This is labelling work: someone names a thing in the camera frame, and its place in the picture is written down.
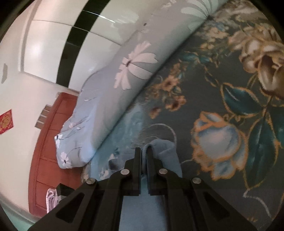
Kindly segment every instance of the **floral bedspread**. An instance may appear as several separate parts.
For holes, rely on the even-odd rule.
[[[229,1],[138,95],[87,176],[105,179],[109,160],[168,139],[183,177],[198,175],[265,230],[284,198],[283,64],[284,45],[266,17],[247,0]]]

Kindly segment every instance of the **folded pink towel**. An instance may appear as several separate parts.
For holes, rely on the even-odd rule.
[[[46,211],[49,213],[58,205],[56,189],[48,189],[46,193]]]

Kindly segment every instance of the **metal screw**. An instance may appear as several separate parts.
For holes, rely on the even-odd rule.
[[[128,175],[128,174],[130,173],[130,171],[129,171],[128,169],[122,169],[122,170],[120,171],[120,173],[121,173],[122,175]]]
[[[161,168],[161,169],[159,170],[159,173],[160,173],[160,174],[167,174],[168,171],[167,171],[165,168]]]
[[[87,180],[86,180],[86,183],[88,184],[88,185],[93,185],[94,183],[96,183],[97,182],[97,180],[95,179],[95,178],[88,178]]]
[[[193,182],[194,184],[200,184],[200,183],[201,183],[201,179],[198,178],[198,177],[194,177],[194,178],[192,179],[192,182]]]

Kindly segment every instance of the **white wall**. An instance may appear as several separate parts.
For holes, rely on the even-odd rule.
[[[3,64],[8,66],[7,80],[0,81],[0,115],[12,109],[14,122],[14,128],[0,135],[0,195],[25,211],[29,211],[30,165],[40,133],[34,127],[36,121],[46,104],[53,105],[58,92],[76,94],[19,71],[22,30],[31,7],[16,19],[0,43],[0,79]]]

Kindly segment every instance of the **red-brown headboard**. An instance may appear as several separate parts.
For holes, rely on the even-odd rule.
[[[81,185],[82,168],[61,169],[56,159],[54,136],[60,133],[64,122],[72,115],[77,97],[60,93],[52,106],[39,134],[32,159],[28,201],[30,213],[43,217],[46,214],[46,192],[59,183],[71,188]]]

